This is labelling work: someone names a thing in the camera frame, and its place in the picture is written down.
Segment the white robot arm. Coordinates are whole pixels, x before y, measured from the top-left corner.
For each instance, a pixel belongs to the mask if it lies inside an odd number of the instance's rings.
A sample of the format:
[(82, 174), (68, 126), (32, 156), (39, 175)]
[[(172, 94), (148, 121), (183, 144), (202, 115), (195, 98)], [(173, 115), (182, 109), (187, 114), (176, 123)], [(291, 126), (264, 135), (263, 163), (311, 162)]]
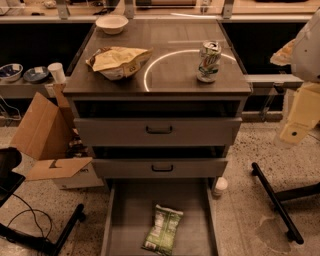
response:
[(303, 81), (277, 134), (280, 144), (297, 145), (320, 121), (320, 10), (293, 40), (272, 55), (270, 62), (289, 64), (292, 74)]

